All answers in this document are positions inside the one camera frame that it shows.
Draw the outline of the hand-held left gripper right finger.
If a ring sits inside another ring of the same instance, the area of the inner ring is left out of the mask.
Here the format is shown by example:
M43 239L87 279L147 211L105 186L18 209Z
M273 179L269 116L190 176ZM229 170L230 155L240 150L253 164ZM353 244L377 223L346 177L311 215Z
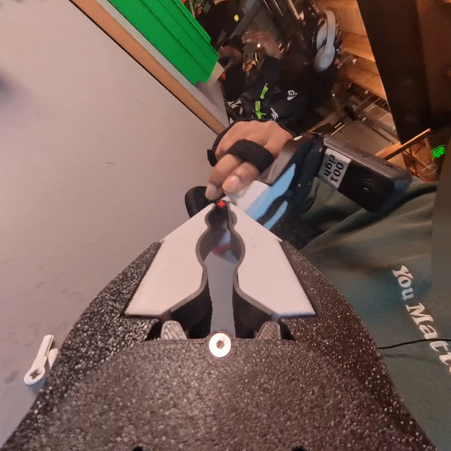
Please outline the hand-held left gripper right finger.
M228 204L231 253L237 260L234 287L245 301L273 318L314 315L281 240L233 204Z

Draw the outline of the person's right hand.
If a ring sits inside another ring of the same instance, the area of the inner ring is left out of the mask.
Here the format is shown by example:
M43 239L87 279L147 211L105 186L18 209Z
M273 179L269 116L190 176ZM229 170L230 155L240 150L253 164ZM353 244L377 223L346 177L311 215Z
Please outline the person's right hand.
M240 193L260 175L258 168L251 162L228 153L238 141L254 142L277 158L284 145L292 139L293 135L274 121L235 122L218 144L213 146L217 164L206 186L206 198L214 201L224 194Z

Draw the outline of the green plastic box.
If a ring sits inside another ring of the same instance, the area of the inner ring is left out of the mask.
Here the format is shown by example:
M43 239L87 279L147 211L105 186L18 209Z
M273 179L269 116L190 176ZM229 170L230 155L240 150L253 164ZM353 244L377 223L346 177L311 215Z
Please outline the green plastic box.
M193 85L207 83L218 54L211 38L179 0L110 3Z

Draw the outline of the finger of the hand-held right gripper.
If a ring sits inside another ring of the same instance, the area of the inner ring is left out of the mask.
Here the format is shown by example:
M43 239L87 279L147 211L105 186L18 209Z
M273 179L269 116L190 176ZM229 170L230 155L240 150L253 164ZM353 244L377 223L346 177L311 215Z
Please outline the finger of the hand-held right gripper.
M272 204L271 186L255 180L237 194L230 194L230 202L245 214L264 214Z
M290 165L276 182L268 187L265 193L260 207L262 214L259 216L258 222L267 230L271 230L287 211L286 193L289 191L295 171L296 165Z

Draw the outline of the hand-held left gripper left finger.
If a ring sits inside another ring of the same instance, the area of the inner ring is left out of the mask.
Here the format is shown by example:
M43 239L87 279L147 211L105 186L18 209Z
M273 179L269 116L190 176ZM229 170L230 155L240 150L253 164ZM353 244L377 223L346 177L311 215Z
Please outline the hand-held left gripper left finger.
M210 306L205 259L212 251L210 204L160 242L124 314L158 320L202 320Z

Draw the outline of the black wrist rest pad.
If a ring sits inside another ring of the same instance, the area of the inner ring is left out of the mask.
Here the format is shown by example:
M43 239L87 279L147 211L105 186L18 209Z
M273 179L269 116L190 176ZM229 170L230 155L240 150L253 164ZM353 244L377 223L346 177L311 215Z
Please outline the black wrist rest pad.
M206 186L196 186L189 189L184 196L184 203L189 218L194 217L208 205L212 204L212 200L205 195Z

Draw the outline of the black lego connector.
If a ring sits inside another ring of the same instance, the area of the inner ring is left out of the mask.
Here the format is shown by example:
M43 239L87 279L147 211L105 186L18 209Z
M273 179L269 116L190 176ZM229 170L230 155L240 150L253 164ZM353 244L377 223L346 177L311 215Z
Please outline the black lego connector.
M226 202L225 208L217 208L217 202L209 215L209 221L212 228L228 228L229 224L229 203Z

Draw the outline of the white headphones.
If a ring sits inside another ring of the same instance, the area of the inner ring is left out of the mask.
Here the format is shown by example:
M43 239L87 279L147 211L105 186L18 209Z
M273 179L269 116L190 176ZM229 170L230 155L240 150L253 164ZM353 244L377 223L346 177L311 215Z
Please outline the white headphones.
M330 10L326 10L314 40L316 54L313 60L313 67L317 73L328 69L335 59L336 30L335 14Z

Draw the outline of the person's green sweatshirt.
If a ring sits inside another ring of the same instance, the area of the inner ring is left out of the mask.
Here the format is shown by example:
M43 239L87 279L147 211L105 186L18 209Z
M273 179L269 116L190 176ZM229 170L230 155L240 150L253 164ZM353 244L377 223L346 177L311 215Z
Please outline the person's green sweatshirt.
M319 235L302 253L335 285L379 347L450 339L450 306L432 291L432 216L438 182L414 178L380 212L370 213L316 181L302 218ZM385 351L431 359L450 378L450 343Z

